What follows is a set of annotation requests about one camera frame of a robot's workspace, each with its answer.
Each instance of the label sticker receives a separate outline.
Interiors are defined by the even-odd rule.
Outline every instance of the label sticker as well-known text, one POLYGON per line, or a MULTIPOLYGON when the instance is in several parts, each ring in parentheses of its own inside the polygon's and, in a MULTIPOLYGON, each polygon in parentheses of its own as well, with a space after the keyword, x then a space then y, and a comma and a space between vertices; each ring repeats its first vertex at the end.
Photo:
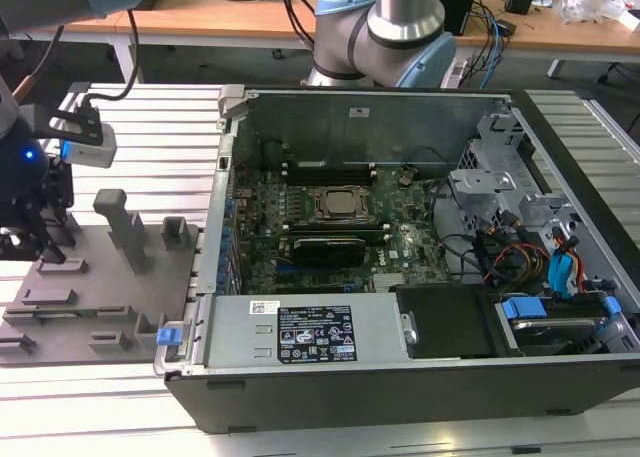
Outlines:
POLYGON ((279 307, 279 300, 252 300, 249 302, 249 313, 275 315, 278 313, 279 307))
POLYGON ((351 306, 280 307, 277 312, 283 364, 358 360, 351 306))
POLYGON ((349 109, 349 117, 366 119, 367 117, 369 117, 369 108, 368 107, 351 107, 349 109))

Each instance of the gray 3d printed holder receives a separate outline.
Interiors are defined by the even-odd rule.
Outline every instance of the gray 3d printed holder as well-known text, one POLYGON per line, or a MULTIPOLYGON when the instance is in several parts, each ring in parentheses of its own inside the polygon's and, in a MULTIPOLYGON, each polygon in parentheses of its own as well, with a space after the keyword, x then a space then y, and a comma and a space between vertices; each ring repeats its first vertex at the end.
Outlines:
POLYGON ((126 199, 101 190, 109 226, 70 229, 64 264, 32 265, 0 326, 0 365, 153 361, 158 327, 183 317, 198 227, 145 226, 126 199))

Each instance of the desk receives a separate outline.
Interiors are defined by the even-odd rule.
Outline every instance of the desk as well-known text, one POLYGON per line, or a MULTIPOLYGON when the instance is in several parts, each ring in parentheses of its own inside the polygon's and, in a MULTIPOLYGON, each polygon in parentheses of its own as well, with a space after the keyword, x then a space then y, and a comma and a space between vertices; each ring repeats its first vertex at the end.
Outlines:
MULTIPOLYGON (((504 9, 498 0, 484 0, 495 14, 504 9)), ((315 19, 295 3, 305 28, 313 33, 315 19)), ((142 44, 211 47, 302 48, 281 2, 226 2, 223 0, 160 0, 153 11, 136 12, 142 44)), ((640 33, 621 24, 583 22, 565 25, 553 9, 532 9, 529 15, 500 14, 518 26, 506 51, 510 57, 640 62, 640 33)), ((53 30, 30 34, 49 40, 53 30)), ((484 45, 486 33, 480 20, 471 18, 465 35, 458 37, 458 58, 463 63, 484 45)), ((72 24, 63 40, 102 42, 114 46, 123 75, 133 68, 131 26, 125 12, 101 21, 72 24)))

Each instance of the cpu socket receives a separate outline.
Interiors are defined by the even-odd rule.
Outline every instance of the cpu socket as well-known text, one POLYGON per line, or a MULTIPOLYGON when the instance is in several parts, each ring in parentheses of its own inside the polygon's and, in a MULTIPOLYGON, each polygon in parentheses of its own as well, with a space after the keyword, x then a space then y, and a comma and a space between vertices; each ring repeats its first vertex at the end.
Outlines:
POLYGON ((369 221, 367 194, 362 187, 326 187, 312 193, 317 221, 369 221))

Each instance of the blue cable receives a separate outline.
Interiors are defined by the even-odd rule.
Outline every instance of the blue cable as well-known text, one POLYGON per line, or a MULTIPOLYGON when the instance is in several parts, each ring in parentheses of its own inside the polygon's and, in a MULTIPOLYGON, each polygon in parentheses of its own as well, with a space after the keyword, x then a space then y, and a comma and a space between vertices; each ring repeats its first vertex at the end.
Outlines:
POLYGON ((491 20, 491 23, 493 24, 493 29, 496 33, 496 37, 495 37, 495 41, 496 41, 496 45, 493 48, 493 52, 491 53, 491 61, 489 62, 489 68, 487 69, 487 73, 484 76, 484 79, 482 80, 482 83, 480 84, 480 88, 484 88, 485 85, 487 85, 487 82, 489 82, 489 79, 491 78, 491 76, 493 75, 493 71, 495 70, 495 60, 496 60, 496 56, 498 55, 498 47, 500 47, 500 31, 498 30, 498 24, 496 22, 496 19, 493 18, 493 16, 489 15, 489 14, 483 14, 480 12, 473 12, 475 15, 479 15, 480 17, 485 17, 488 20, 491 20))

